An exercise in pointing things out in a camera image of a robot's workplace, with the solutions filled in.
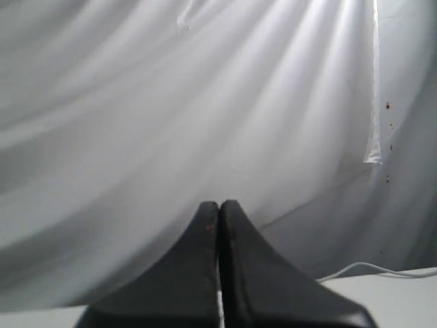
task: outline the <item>black foam pad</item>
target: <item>black foam pad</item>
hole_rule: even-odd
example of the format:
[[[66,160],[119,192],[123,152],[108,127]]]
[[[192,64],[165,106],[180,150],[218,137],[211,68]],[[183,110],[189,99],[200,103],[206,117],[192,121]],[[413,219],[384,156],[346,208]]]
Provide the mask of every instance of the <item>black foam pad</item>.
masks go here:
[[[152,268],[89,306],[76,327],[218,327],[218,215],[217,204],[202,203],[180,239]]]
[[[375,327],[362,306],[323,287],[281,257],[237,201],[221,206],[218,236],[226,328]]]

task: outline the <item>black plastic object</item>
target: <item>black plastic object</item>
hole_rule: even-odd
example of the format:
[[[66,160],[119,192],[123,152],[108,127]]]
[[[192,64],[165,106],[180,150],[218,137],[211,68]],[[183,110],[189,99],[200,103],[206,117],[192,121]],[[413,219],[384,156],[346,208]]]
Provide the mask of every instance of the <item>black plastic object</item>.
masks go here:
[[[221,206],[218,247],[226,328],[376,327],[362,306],[282,258],[237,201]]]
[[[215,328],[219,207],[201,203],[176,244],[132,283],[88,307],[77,328]]]

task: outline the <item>black wedge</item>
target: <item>black wedge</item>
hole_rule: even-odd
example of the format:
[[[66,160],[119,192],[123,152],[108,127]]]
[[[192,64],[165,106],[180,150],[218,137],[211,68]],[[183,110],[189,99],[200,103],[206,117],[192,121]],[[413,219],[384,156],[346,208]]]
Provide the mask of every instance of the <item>black wedge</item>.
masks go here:
[[[226,328],[376,327],[365,308],[280,256],[237,201],[221,206],[218,235]]]
[[[219,208],[204,202],[176,244],[132,283],[88,307],[77,328],[216,328]]]

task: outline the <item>white cable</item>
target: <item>white cable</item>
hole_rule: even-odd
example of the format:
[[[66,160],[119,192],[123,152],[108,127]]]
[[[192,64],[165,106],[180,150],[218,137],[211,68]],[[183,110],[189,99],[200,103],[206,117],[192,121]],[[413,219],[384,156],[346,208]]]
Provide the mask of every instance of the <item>white cable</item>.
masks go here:
[[[375,270],[379,270],[385,273],[391,273],[392,275],[398,275],[401,277],[408,277],[408,278],[428,278],[428,277],[433,277],[435,275],[437,275],[437,270],[433,271],[433,272],[429,272],[429,273],[407,273],[407,272],[396,272],[393,270],[388,270],[386,268],[382,268],[381,266],[378,265],[374,265],[374,264],[370,264],[370,263],[366,263],[366,262],[356,262],[353,263],[351,265],[348,265],[346,268],[332,274],[332,275],[328,275],[327,277],[323,277],[321,279],[318,279],[318,282],[325,282],[326,280],[330,280],[330,279],[334,279],[337,278],[338,276],[340,276],[341,274],[345,273],[346,271],[349,271],[350,269],[354,268],[354,267],[359,267],[359,266],[364,266],[364,267],[371,267]]]

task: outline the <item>draped white cloth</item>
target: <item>draped white cloth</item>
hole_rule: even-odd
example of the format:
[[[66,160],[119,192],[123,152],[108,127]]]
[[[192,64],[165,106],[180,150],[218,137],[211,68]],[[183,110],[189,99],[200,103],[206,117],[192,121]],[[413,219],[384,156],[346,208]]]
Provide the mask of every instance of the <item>draped white cloth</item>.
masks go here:
[[[264,226],[368,170],[378,53],[368,0],[5,2],[0,310],[131,279],[202,200]]]

